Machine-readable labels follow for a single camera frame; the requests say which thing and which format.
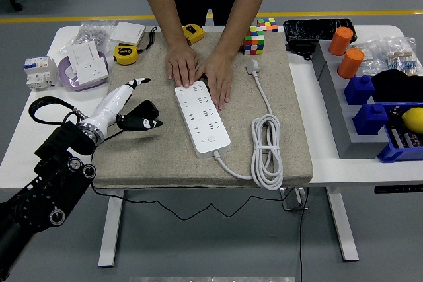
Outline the person's left hand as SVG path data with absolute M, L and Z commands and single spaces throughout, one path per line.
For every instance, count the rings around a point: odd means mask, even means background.
M 208 79 L 210 96 L 218 110 L 223 110 L 231 96 L 233 58 L 225 53 L 213 52 L 195 72 L 198 80 L 202 75 Z

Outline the person's right hand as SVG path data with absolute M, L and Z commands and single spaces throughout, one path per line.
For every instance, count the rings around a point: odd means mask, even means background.
M 198 65 L 196 52 L 188 44 L 173 44 L 168 47 L 166 56 L 167 77 L 176 86 L 188 88 L 194 82 Z

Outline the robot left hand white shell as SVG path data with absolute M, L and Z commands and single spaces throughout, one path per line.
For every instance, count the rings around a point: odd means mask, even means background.
M 116 124 L 123 131 L 148 131 L 161 127 L 159 111 L 150 100 L 144 100 L 126 115 L 120 113 L 136 87 L 148 83 L 150 78 L 138 78 L 114 89 L 95 108 L 91 117 L 79 124 L 79 129 L 90 137 L 96 146 L 107 139 L 108 128 Z

